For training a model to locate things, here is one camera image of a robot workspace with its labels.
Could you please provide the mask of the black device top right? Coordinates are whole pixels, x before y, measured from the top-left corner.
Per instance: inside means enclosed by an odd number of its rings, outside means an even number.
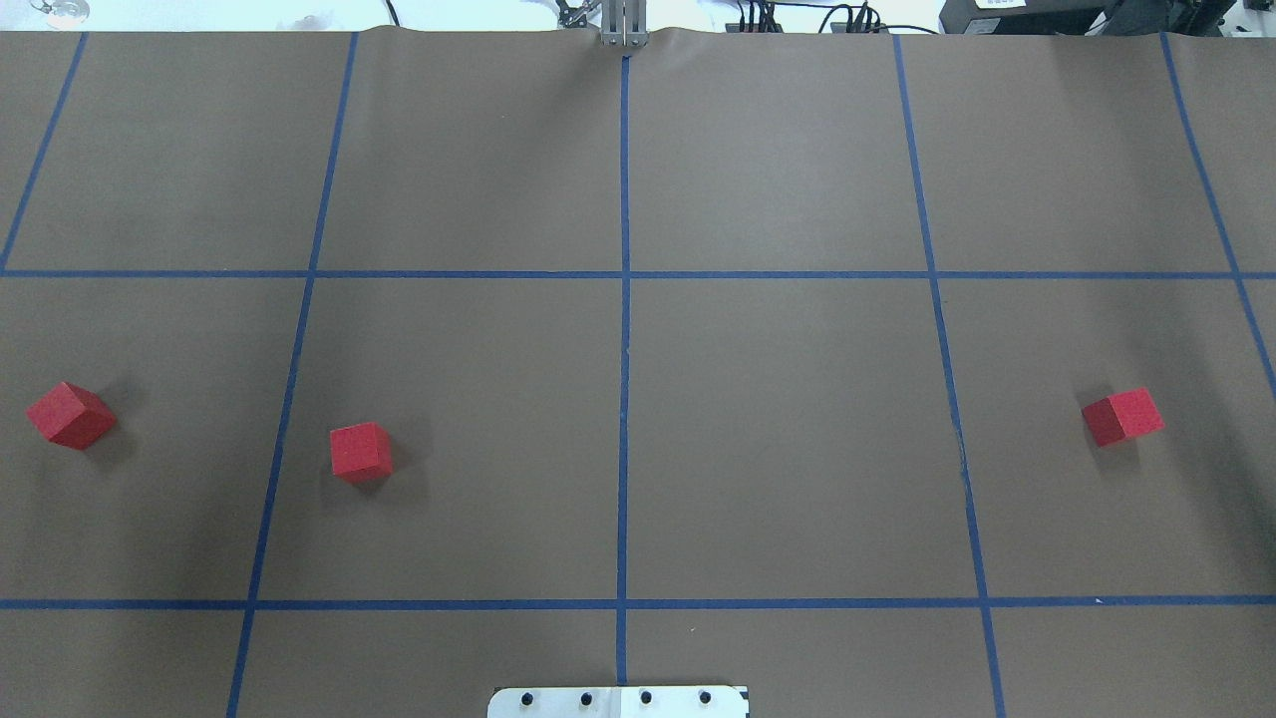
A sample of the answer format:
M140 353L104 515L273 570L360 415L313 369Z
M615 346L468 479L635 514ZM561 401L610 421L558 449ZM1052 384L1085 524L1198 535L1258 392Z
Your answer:
M1220 37L1235 6L1272 11L1272 1L944 1L946 34Z

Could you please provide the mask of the metal mounting plate with bolts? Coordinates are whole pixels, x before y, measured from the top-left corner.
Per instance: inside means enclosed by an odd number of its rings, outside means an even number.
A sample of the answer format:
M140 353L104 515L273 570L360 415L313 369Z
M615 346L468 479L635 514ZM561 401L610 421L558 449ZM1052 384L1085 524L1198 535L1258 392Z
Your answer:
M507 687L487 700L487 717L749 717L746 687L647 685Z

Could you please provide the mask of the red block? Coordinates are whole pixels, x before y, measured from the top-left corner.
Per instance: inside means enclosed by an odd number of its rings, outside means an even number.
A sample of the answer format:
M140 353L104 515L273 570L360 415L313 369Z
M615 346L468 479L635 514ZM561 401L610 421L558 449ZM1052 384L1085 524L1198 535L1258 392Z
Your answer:
M1162 431L1166 423L1147 386L1131 388L1082 408L1094 444L1108 448Z
M26 414L50 444L77 451L91 449L116 426L114 409L94 392L73 383L56 383Z
M332 474L348 485L387 480L396 473L390 436L379 423L330 429L328 444Z

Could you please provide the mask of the aluminium frame post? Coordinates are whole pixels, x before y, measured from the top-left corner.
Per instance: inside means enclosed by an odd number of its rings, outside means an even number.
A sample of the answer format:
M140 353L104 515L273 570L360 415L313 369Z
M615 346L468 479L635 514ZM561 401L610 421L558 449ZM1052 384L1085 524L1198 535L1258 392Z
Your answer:
M600 41L607 47L643 47L649 41L646 0L604 0L600 9Z

